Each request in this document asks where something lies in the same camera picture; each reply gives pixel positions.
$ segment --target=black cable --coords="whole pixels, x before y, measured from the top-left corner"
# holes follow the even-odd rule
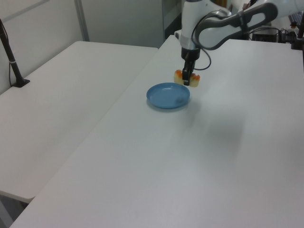
[[[203,48],[200,44],[197,44],[196,42],[194,42],[193,34],[194,34],[196,28],[198,27],[198,25],[199,25],[204,19],[207,19],[207,16],[208,16],[209,14],[214,13],[214,12],[218,12],[218,11],[219,11],[219,10],[212,11],[212,12],[208,13],[207,15],[205,15],[204,17],[202,17],[202,18],[198,21],[198,23],[196,24],[196,26],[194,27],[194,29],[193,29],[193,31],[192,31],[192,34],[191,34],[191,40],[192,40],[192,42],[193,42],[196,46],[198,46],[203,52],[205,52],[205,54],[206,54],[206,55],[208,56],[208,58],[209,58],[209,65],[208,65],[207,67],[202,68],[202,69],[194,68],[195,70],[206,70],[206,69],[208,69],[208,68],[211,66],[212,61],[211,61],[211,57],[210,57],[210,55],[208,54],[208,52],[205,51],[204,48]]]
[[[257,29],[255,29],[255,30],[249,32],[249,34],[252,34],[252,33],[254,33],[254,32],[260,32],[260,31],[268,30],[268,29],[275,29],[275,30],[277,30],[278,32],[281,32],[281,30],[279,30],[278,28],[257,28]]]
[[[9,85],[10,85],[10,87],[12,87],[11,81],[10,81],[10,63],[9,63]]]
[[[8,43],[9,43],[9,36],[8,36],[8,33],[6,32],[6,29],[5,29],[4,24],[2,23],[2,21],[1,21],[1,26],[4,30],[4,32],[5,32],[6,39],[8,40]],[[11,80],[10,80],[10,62],[9,62],[9,85],[10,85],[10,87],[12,87]]]

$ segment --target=food item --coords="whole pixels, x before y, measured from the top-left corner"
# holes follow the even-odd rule
[[[199,81],[200,81],[200,76],[192,73],[191,76],[190,76],[189,86],[197,87],[199,85]],[[177,83],[177,84],[180,84],[180,85],[184,84],[184,81],[182,80],[182,71],[181,70],[176,70],[175,71],[174,82]]]

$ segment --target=white wall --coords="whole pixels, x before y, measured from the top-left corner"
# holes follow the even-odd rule
[[[159,48],[162,0],[82,0],[90,41]]]
[[[7,1],[9,0],[0,0],[0,6],[3,7]],[[23,77],[75,41],[82,40],[74,0],[47,1],[4,22],[4,26]],[[1,43],[0,94],[9,89],[8,65],[8,58]]]

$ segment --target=orange food piece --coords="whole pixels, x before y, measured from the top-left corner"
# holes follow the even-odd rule
[[[182,71],[181,70],[176,70],[175,73],[176,73],[177,77],[182,78]],[[198,81],[200,80],[200,76],[196,75],[195,73],[192,73],[190,78],[192,78],[193,80],[198,80]]]

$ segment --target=gray floor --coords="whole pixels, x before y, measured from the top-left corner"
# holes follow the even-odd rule
[[[27,203],[0,195],[0,228],[9,228],[26,206]]]

